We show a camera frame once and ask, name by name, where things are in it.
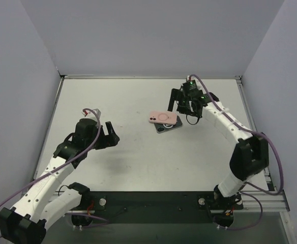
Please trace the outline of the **phone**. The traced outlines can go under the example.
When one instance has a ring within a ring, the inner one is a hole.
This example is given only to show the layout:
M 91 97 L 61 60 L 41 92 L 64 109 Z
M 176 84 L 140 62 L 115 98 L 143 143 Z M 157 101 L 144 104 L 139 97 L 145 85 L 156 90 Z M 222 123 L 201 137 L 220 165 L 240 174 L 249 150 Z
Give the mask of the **phone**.
M 175 125 L 177 115 L 169 111 L 151 111 L 148 117 L 149 123 Z

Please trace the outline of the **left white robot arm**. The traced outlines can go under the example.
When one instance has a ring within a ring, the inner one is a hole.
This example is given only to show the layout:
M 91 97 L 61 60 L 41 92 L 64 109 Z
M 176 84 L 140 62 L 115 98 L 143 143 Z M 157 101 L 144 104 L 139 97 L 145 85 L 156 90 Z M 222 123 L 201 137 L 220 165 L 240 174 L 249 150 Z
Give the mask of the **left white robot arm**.
M 47 230 L 64 214 L 90 204 L 89 188 L 73 183 L 67 191 L 50 201 L 57 188 L 87 157 L 88 151 L 116 146 L 120 140 L 111 122 L 106 122 L 107 134 L 93 117 L 82 118 L 59 144 L 45 171 L 26 194 L 11 208 L 0 211 L 0 231 L 12 243 L 41 243 Z

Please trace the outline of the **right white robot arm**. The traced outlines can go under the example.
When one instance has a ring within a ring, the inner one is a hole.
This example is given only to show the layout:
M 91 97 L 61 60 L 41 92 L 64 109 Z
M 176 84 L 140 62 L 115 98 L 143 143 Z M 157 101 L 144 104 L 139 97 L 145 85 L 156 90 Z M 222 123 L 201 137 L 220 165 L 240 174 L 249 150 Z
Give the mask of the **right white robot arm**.
M 171 90 L 167 110 L 172 112 L 175 104 L 180 114 L 209 121 L 233 146 L 229 162 L 230 172 L 216 185 L 216 199 L 234 197 L 251 177 L 268 167 L 268 142 L 241 125 L 228 113 L 217 96 L 204 93 L 198 88 L 196 81 L 187 81 L 179 89 Z

